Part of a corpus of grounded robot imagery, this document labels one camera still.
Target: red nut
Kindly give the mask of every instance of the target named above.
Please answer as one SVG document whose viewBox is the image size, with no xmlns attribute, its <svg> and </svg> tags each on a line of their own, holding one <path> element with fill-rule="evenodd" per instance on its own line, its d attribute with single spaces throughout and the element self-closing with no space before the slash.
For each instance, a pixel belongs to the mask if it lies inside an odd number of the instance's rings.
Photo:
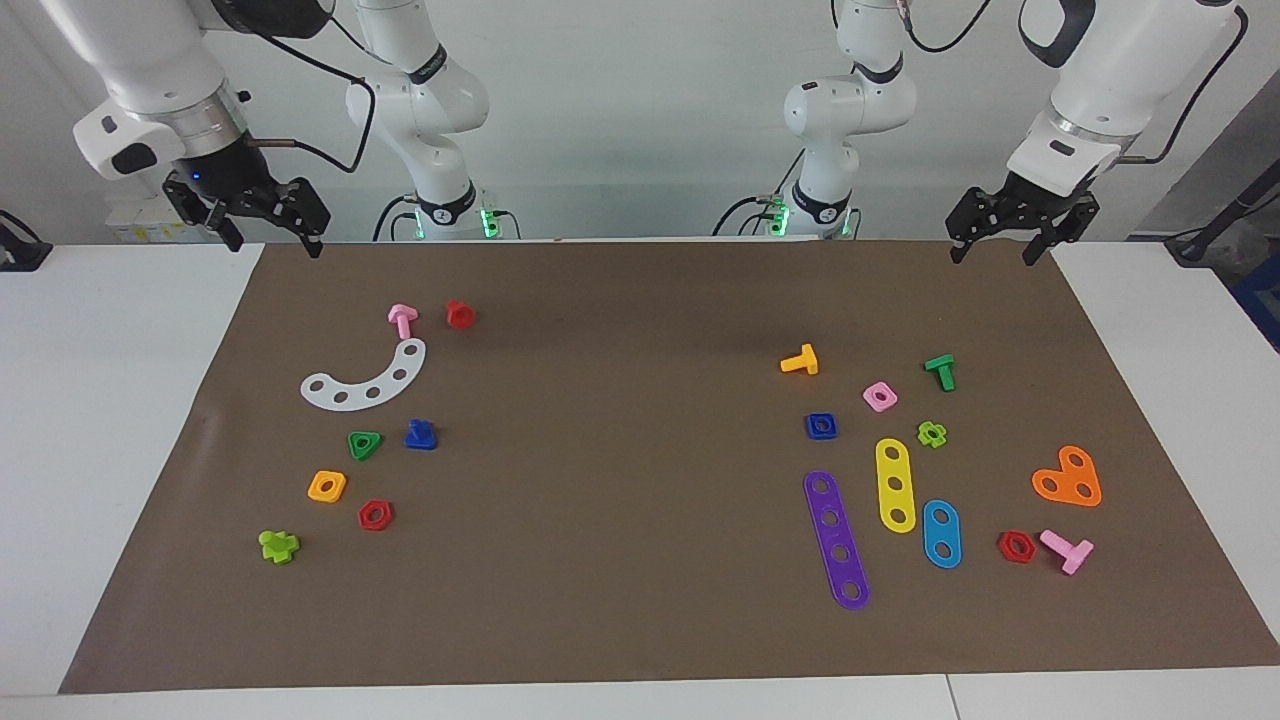
<svg viewBox="0 0 1280 720">
<path fill-rule="evenodd" d="M 1032 537 L 1021 530 L 1006 530 L 1000 533 L 1000 553 L 1010 562 L 1028 564 L 1036 557 L 1036 543 Z"/>
<path fill-rule="evenodd" d="M 476 322 L 476 311 L 461 300 L 451 300 L 444 305 L 444 322 L 456 331 L 465 331 Z"/>
<path fill-rule="evenodd" d="M 360 527 L 366 530 L 384 530 L 387 525 L 392 524 L 392 519 L 396 514 L 392 511 L 392 503 L 385 500 L 370 500 L 360 509 Z"/>
</svg>

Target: plastic nut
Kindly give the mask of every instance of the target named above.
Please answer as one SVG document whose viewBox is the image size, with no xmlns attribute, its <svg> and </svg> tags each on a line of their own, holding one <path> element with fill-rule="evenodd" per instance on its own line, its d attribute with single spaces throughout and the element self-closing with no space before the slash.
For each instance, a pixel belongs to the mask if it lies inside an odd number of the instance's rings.
<svg viewBox="0 0 1280 720">
<path fill-rule="evenodd" d="M 307 488 L 307 497 L 316 502 L 338 502 L 342 491 L 347 487 L 347 475 L 333 470 L 320 470 L 311 478 L 311 487 Z"/>
</svg>

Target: pink t-shaped bolt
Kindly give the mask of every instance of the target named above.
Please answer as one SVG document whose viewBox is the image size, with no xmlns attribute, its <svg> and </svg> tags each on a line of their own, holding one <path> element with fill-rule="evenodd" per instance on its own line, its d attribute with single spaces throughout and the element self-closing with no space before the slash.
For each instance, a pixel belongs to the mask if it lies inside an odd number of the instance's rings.
<svg viewBox="0 0 1280 720">
<path fill-rule="evenodd" d="M 408 340 L 412 337 L 408 332 L 408 324 L 417 319 L 417 310 L 410 307 L 408 305 L 392 305 L 390 313 L 387 314 L 387 322 L 396 325 L 396 332 L 399 333 L 401 340 Z"/>
<path fill-rule="evenodd" d="M 1075 571 L 1080 569 L 1080 565 L 1084 565 L 1084 559 L 1093 552 L 1092 542 L 1080 541 L 1080 544 L 1071 544 L 1053 530 L 1044 530 L 1041 533 L 1041 542 L 1048 546 L 1048 548 L 1053 552 L 1062 556 L 1062 571 L 1068 575 L 1074 575 Z"/>
</svg>

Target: yellow bolt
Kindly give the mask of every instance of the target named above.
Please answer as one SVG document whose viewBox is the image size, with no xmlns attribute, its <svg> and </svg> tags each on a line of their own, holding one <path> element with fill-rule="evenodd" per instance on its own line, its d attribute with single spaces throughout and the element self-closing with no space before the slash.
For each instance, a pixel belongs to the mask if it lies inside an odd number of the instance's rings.
<svg viewBox="0 0 1280 720">
<path fill-rule="evenodd" d="M 800 346 L 800 355 L 787 357 L 781 364 L 783 373 L 804 370 L 810 375 L 818 374 L 818 356 L 813 352 L 813 346 L 808 342 Z"/>
</svg>

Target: white table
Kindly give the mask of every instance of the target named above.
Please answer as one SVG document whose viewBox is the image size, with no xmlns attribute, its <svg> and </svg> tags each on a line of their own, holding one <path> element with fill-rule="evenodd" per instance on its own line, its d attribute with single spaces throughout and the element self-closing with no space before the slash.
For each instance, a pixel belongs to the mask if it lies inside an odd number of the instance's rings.
<svg viewBox="0 0 1280 720">
<path fill-rule="evenodd" d="M 0 275 L 0 717 L 1280 714 L 1275 667 L 56 697 L 259 252 L 60 247 L 33 275 Z M 1276 633 L 1280 356 L 1207 270 L 1178 268 L 1162 247 L 1055 256 Z"/>
</svg>

